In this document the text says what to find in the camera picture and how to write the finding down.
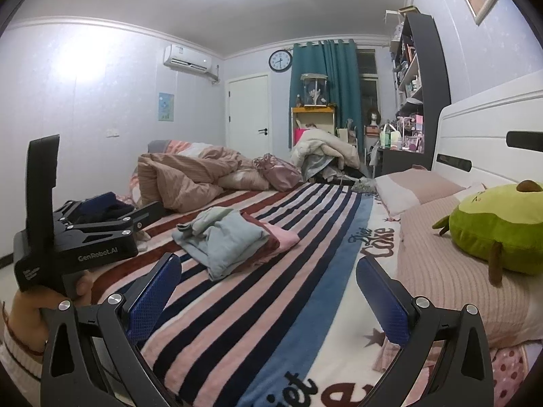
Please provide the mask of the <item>left forearm white sleeve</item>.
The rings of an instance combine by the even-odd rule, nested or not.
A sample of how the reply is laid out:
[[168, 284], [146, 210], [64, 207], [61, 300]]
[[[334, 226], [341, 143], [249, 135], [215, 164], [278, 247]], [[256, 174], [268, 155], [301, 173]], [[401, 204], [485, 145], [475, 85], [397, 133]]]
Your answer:
[[1, 364], [30, 405], [40, 406], [42, 363], [23, 348], [7, 327], [1, 342]]

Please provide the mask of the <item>person's left hand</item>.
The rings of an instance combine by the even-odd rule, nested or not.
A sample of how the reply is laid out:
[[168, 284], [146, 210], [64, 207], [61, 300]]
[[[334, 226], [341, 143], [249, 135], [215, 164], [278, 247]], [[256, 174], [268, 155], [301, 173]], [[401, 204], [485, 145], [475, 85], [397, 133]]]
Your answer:
[[41, 362], [49, 339], [49, 327], [42, 314], [43, 310], [56, 311], [66, 296], [44, 287], [25, 292], [17, 291], [12, 309], [7, 318], [11, 333], [35, 361]]

